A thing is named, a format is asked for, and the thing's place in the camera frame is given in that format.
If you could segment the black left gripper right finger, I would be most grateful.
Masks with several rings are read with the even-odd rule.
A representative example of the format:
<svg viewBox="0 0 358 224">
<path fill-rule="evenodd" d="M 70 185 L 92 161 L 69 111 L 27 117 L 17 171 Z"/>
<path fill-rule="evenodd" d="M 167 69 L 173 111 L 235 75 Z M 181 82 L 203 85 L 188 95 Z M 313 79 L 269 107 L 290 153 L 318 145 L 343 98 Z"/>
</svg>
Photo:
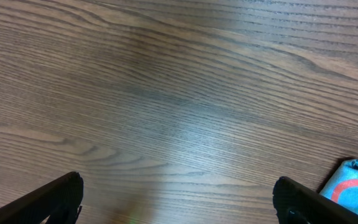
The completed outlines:
<svg viewBox="0 0 358 224">
<path fill-rule="evenodd" d="M 279 224 L 358 224 L 358 214 L 285 176 L 275 183 L 273 206 Z"/>
</svg>

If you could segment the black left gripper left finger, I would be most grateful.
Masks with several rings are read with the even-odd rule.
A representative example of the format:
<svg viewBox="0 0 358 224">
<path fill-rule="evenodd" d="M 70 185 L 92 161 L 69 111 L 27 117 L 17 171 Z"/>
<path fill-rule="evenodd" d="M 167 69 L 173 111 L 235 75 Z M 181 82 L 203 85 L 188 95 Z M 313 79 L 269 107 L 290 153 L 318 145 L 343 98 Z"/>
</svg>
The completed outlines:
<svg viewBox="0 0 358 224">
<path fill-rule="evenodd" d="M 75 224 L 81 212 L 84 182 L 69 172 L 0 208 L 0 224 Z"/>
</svg>

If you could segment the light blue printed t-shirt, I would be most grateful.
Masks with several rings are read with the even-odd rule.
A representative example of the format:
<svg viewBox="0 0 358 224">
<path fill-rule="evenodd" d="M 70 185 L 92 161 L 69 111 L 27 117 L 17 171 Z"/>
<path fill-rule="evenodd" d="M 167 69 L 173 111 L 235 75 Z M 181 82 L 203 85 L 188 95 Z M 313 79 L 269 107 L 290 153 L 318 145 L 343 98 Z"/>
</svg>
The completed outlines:
<svg viewBox="0 0 358 224">
<path fill-rule="evenodd" d="M 358 214 L 358 159 L 342 162 L 319 194 Z"/>
</svg>

